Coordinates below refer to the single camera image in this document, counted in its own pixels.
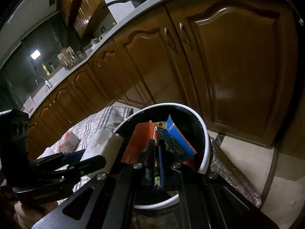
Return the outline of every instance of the trash can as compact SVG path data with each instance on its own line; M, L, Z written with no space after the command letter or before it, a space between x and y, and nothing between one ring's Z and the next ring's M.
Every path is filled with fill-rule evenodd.
M117 173L124 167L121 160L136 124L149 122L150 120L153 122L167 121L169 115L184 137L197 151L197 154L195 155L196 171L205 174L210 159L210 139L207 128L196 111L178 103L160 103L143 108L129 116L114 130L114 133L121 135L124 138L124 141L117 158L114 161L110 174ZM135 208L155 210L172 206L178 202L179 196L177 194L163 202L151 205L135 205Z

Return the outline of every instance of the faucet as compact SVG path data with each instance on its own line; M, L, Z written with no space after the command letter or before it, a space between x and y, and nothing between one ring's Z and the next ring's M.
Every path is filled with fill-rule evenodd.
M37 79L38 79L39 77L42 77L42 78L45 80L45 78L44 78L43 76L38 76L38 77L36 78L36 84L37 84L37 86L38 86Z

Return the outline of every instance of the hand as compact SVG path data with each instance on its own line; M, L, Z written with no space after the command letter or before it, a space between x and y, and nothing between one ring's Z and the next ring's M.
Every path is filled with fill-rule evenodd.
M15 204L15 211L19 215L22 223L27 227L31 228L37 221L42 219L48 213L50 213L53 209L58 206L57 202L50 202L47 204L39 205L39 207L43 208L43 212L39 212L27 206L21 204L21 202L17 202Z

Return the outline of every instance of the ceiling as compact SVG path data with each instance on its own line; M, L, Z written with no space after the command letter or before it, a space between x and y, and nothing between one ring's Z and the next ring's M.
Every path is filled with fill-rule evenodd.
M49 6L49 0L23 0L0 31L0 60L28 30L55 11L56 4Z

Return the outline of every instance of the screw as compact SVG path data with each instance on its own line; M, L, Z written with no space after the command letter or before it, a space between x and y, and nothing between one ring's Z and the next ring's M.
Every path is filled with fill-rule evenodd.
M133 165L133 167L134 167L135 169L141 169L142 166L143 166L143 164L141 164L141 163L135 163L135 164Z
M210 173L208 173L208 176L211 179L217 179L218 178L218 174L216 172L210 172Z
M173 167L174 167L175 169L179 169L179 168L181 168L181 166L182 166L182 164L179 163L179 162L174 162L174 163L173 163Z
M98 180L105 180L106 177L107 177L107 174L106 174L106 173L98 173L98 174L96 175L96 178L97 178Z

